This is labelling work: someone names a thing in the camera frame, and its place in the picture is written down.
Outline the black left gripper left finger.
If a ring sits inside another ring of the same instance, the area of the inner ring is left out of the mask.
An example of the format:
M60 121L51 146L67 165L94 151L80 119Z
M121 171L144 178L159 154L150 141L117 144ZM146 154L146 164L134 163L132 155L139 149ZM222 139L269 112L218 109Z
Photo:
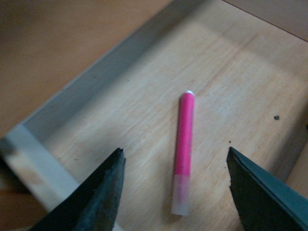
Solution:
M117 148L62 203L34 225L33 231L111 231L124 183L126 159Z

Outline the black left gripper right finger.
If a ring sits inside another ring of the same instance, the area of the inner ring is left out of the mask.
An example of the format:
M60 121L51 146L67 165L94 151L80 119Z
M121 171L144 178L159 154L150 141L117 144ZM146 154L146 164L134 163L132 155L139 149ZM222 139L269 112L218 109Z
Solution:
M308 201L233 147L230 190L246 231L306 231Z

